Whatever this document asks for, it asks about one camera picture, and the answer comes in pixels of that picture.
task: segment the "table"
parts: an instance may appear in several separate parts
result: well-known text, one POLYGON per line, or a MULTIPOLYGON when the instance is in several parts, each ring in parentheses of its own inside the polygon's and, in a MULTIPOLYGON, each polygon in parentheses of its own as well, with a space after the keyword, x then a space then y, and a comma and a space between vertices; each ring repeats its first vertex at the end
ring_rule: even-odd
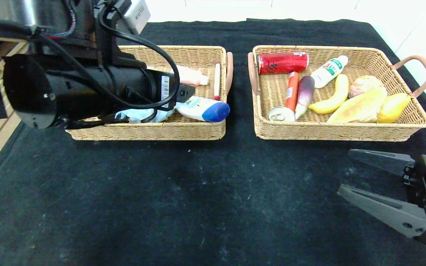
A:
MULTIPOLYGON (((255 45, 375 47, 398 62, 371 25, 165 22, 142 36, 233 52, 225 137, 73 141, 19 125, 0 153, 0 265, 426 265, 425 245, 336 194, 347 184, 405 200, 398 177, 346 153, 416 158, 426 154, 426 129, 403 143, 264 141, 253 130, 247 53, 255 45)), ((419 102, 426 110, 424 94, 419 102)))

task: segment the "bread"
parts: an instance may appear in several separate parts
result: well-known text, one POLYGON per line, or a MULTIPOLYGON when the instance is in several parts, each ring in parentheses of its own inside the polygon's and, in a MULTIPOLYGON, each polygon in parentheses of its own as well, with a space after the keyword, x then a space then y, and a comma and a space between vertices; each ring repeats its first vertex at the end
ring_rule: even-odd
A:
POLYGON ((370 123, 377 121, 387 92, 372 89, 345 101, 328 119, 330 123, 370 123))

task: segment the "plastic bottle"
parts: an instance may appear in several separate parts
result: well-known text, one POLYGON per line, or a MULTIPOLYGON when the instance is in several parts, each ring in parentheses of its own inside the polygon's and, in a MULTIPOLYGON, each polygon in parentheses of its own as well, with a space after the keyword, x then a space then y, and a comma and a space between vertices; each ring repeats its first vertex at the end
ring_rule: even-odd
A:
POLYGON ((177 65, 179 70, 180 82, 188 85, 207 85, 208 76, 203 75, 199 70, 193 70, 185 66, 177 65))
POLYGON ((175 108, 184 116, 207 122, 221 122, 230 113, 228 104, 197 96, 191 96, 184 103, 178 102, 175 108))
POLYGON ((348 64, 348 56, 340 55, 338 58, 330 59, 323 66, 313 71, 311 77, 315 80, 315 88, 323 88, 332 79, 343 71, 348 64))

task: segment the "brown basket handle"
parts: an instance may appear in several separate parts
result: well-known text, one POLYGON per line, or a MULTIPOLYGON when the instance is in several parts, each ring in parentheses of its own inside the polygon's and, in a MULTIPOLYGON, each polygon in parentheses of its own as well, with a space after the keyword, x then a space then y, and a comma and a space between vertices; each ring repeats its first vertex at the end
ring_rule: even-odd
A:
POLYGON ((259 95, 259 85, 257 84, 257 69, 254 65, 254 54, 249 52, 247 54, 247 68, 249 68, 249 79, 251 81, 251 88, 254 95, 259 95))
MULTIPOLYGON (((409 57, 406 57, 402 61, 400 61, 397 64, 393 65, 392 68, 393 69, 398 69, 398 68, 400 68, 401 66, 403 66, 405 63, 407 63, 408 61, 410 61, 412 59, 419 60, 422 63, 422 65, 425 67, 425 69, 426 69, 426 59, 424 59, 422 56, 419 56, 419 55, 411 55, 409 57)), ((416 89, 414 92, 412 92, 411 96, 418 97, 420 94, 422 94, 422 92, 425 89, 426 89, 426 81, 418 89, 416 89)))
POLYGON ((233 53, 226 53, 226 88, 225 95, 228 95, 231 89, 231 84, 233 83, 233 53))

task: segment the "purple eggplant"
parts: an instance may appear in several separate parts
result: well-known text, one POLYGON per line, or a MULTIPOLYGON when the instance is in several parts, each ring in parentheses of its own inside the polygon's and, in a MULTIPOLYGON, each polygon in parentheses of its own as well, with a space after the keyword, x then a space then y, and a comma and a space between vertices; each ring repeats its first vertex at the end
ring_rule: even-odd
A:
POLYGON ((311 104, 313 91, 315 90, 315 80, 311 76, 304 76, 299 81, 298 86, 298 99, 295 108, 295 120, 297 121, 305 114, 308 106, 311 104))

